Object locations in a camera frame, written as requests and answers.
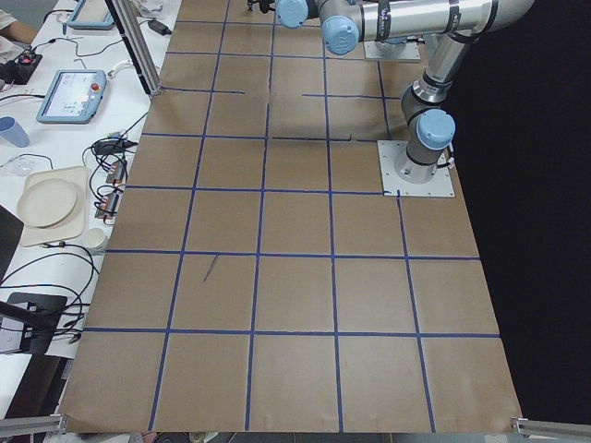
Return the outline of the person hand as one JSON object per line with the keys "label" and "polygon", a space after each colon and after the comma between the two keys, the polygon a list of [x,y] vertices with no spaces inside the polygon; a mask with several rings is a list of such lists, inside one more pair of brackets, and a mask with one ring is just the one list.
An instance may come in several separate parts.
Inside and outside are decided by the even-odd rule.
{"label": "person hand", "polygon": [[1,36],[12,42],[31,44],[38,31],[26,23],[14,18],[11,14],[0,9]]}

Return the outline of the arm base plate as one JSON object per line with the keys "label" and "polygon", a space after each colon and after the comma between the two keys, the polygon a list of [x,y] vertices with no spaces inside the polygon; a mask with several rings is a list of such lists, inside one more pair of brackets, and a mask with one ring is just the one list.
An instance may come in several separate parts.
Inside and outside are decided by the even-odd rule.
{"label": "arm base plate", "polygon": [[396,63],[419,63],[421,55],[416,42],[364,42],[367,60]]}
{"label": "arm base plate", "polygon": [[385,196],[453,198],[451,172],[444,152],[431,165],[419,165],[407,156],[405,140],[379,140],[380,173]]}

